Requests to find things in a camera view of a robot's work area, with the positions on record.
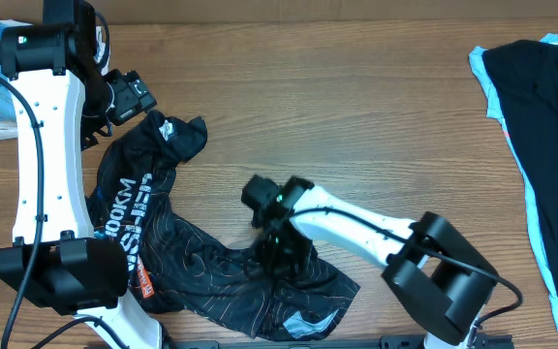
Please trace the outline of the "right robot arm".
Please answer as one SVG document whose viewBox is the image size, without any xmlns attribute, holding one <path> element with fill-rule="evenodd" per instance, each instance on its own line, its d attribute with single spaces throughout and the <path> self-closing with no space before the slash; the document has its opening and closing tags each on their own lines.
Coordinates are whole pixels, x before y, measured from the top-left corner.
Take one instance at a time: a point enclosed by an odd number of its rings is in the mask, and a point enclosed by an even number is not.
<svg viewBox="0 0 558 349">
<path fill-rule="evenodd" d="M 255 259 L 278 278 L 311 267 L 316 240 L 343 248 L 377 267 L 406 312 L 426 330 L 425 346 L 469 348 L 497 271 L 450 222 L 426 212 L 394 218 L 346 203 L 293 176 L 278 185 L 253 176 L 241 201 L 262 230 Z"/>
</svg>

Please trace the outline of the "black cycling jersey orange lines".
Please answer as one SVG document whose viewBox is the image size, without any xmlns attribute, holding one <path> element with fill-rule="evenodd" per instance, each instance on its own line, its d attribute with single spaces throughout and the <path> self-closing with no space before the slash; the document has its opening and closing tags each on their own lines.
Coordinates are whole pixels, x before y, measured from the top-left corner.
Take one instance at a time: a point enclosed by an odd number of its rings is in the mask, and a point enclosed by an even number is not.
<svg viewBox="0 0 558 349">
<path fill-rule="evenodd" d="M 317 255 L 303 274 L 272 277 L 252 249 L 229 249 L 172 211 L 175 168 L 206 142 L 201 117 L 159 111 L 112 142 L 86 200 L 96 238 L 122 246 L 129 289 L 149 313 L 188 309 L 272 341 L 326 338 L 360 289 L 353 279 Z"/>
</svg>

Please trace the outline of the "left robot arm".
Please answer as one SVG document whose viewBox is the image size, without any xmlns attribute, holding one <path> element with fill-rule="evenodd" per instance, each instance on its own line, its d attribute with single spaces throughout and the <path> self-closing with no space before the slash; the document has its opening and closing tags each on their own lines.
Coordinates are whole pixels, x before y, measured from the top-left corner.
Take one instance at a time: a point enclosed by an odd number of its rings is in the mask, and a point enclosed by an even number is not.
<svg viewBox="0 0 558 349">
<path fill-rule="evenodd" d="M 15 98 L 18 206 L 0 279 L 18 301 L 86 324 L 112 348 L 170 348 L 172 340 L 128 288 L 120 244 L 97 239 L 81 153 L 98 136 L 155 106 L 136 72 L 105 68 L 103 17 L 84 1 L 47 1 L 39 25 L 6 28 L 0 82 Z"/>
</svg>

